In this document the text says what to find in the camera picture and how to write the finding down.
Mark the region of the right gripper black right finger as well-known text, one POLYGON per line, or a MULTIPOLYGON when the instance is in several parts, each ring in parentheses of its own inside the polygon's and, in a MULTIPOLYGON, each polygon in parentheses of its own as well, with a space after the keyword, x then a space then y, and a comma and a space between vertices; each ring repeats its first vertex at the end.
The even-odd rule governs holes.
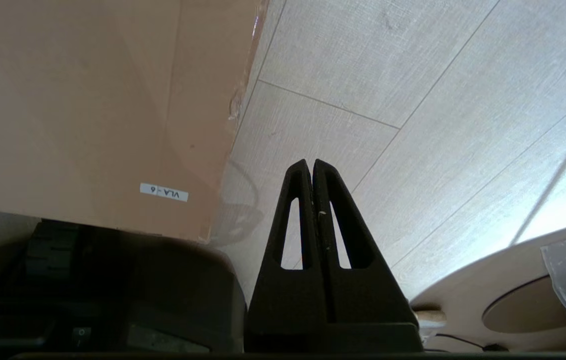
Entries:
POLYGON ((340 173, 312 174, 327 340, 338 351, 421 351, 420 326, 340 173))

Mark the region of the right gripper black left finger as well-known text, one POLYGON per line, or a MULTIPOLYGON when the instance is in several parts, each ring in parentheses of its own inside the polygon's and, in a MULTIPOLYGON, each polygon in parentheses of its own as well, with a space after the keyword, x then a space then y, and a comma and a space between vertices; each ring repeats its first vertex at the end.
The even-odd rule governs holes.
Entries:
POLYGON ((329 311, 324 241, 312 175, 302 159, 284 175, 244 328, 247 351, 327 351, 329 311), (302 269, 282 267, 292 202, 297 200, 302 269))

